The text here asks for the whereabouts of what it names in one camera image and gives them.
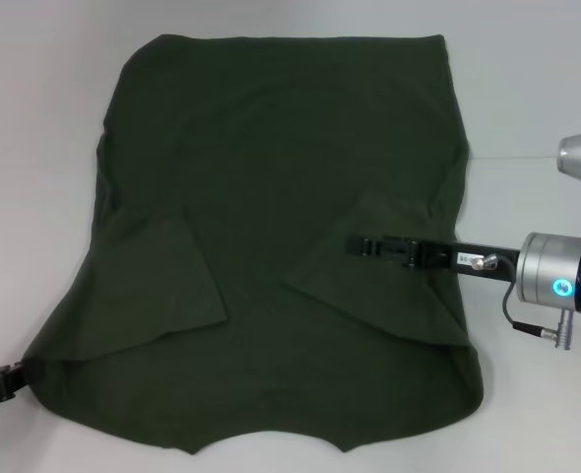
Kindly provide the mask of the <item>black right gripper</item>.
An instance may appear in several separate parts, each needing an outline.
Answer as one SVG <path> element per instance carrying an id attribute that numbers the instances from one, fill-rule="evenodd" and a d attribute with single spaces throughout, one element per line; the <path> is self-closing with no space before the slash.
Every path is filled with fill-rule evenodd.
<path id="1" fill-rule="evenodd" d="M 519 251 L 504 247 L 471 244 L 465 242 L 417 242 L 407 237 L 384 236 L 381 238 L 348 236 L 346 254 L 394 261 L 405 268 L 446 270 L 495 281 L 510 282 L 518 262 Z M 496 254 L 510 263 L 499 261 L 491 269 L 477 270 L 472 261 Z"/>

